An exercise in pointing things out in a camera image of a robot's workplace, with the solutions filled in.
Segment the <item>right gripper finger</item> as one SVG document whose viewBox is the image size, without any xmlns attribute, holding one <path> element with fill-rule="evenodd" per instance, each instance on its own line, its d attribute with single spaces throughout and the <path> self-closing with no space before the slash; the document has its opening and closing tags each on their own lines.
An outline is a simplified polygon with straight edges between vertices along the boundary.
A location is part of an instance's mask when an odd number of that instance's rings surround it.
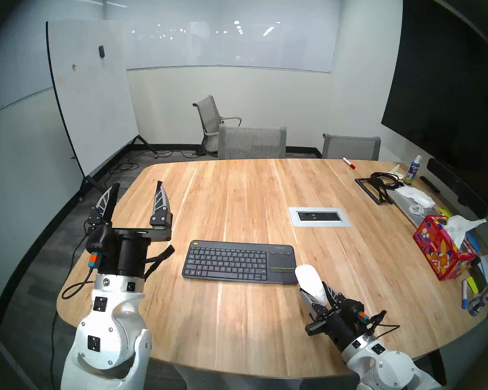
<svg viewBox="0 0 488 390">
<path fill-rule="evenodd" d="M 329 309 L 327 307 L 328 300 L 325 296 L 324 300 L 319 300 L 305 290 L 300 290 L 300 296 L 302 303 L 307 307 L 313 321 L 324 320 L 329 315 Z"/>
<path fill-rule="evenodd" d="M 327 301 L 330 304 L 331 308 L 341 308 L 343 306 L 343 302 L 345 301 L 345 296 L 341 292 L 335 291 L 331 286 L 327 283 L 322 282 Z"/>
</svg>

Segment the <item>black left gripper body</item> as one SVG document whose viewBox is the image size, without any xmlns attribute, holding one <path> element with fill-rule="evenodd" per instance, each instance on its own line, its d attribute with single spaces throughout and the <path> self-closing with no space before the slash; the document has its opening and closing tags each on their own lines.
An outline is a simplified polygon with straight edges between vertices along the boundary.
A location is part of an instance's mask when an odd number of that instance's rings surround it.
<svg viewBox="0 0 488 390">
<path fill-rule="evenodd" d="M 112 228 L 91 226 L 86 231 L 86 251 L 90 254 L 90 272 L 134 278 L 148 278 L 160 264 L 172 255 L 169 245 L 156 257 L 147 258 L 152 242 L 169 242 L 172 229 Z"/>
</svg>

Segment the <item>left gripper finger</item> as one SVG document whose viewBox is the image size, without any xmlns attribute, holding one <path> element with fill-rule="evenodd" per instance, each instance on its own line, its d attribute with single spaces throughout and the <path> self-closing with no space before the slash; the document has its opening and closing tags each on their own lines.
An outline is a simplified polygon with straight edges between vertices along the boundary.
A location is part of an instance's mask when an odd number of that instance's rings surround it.
<svg viewBox="0 0 488 390">
<path fill-rule="evenodd" d="M 172 228 L 172 223 L 173 214 L 170 210 L 168 195 L 163 187 L 163 182 L 157 181 L 150 226 L 152 230 L 166 230 Z"/>
<path fill-rule="evenodd" d="M 112 216 L 117 204 L 120 183 L 114 183 L 92 207 L 87 224 L 90 226 L 112 226 Z"/>
</svg>

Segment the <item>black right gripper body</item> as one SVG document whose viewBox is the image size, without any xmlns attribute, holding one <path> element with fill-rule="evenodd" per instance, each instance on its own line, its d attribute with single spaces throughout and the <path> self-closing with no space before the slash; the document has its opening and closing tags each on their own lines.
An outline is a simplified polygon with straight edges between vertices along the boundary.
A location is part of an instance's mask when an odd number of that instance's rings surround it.
<svg viewBox="0 0 488 390">
<path fill-rule="evenodd" d="M 342 353 L 349 345 L 359 348 L 359 340 L 374 340 L 374 332 L 383 321 L 387 311 L 369 317 L 364 313 L 364 305 L 346 298 L 341 308 L 329 308 L 329 315 L 321 321 L 306 325 L 309 336 L 326 334 Z"/>
</svg>

